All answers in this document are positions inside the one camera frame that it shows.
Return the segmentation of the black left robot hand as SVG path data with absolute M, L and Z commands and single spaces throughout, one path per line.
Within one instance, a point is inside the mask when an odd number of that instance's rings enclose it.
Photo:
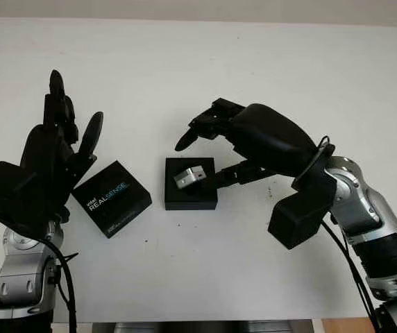
M 92 115 L 79 137 L 74 104 L 66 95 L 62 75 L 51 71 L 49 93 L 44 97 L 41 124 L 29 133 L 20 167 L 35 172 L 42 181 L 49 218 L 59 223 L 69 220 L 69 195 L 96 162 L 94 150 L 99 142 L 104 115 Z

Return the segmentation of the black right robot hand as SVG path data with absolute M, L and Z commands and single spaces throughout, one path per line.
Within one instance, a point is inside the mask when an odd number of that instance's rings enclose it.
M 318 152 L 310 136 L 292 120 L 259 103 L 246 107 L 219 98 L 189 123 L 175 150 L 183 151 L 199 137 L 223 136 L 244 161 L 208 176 L 206 189 L 246 184 L 274 175 L 299 176 Z

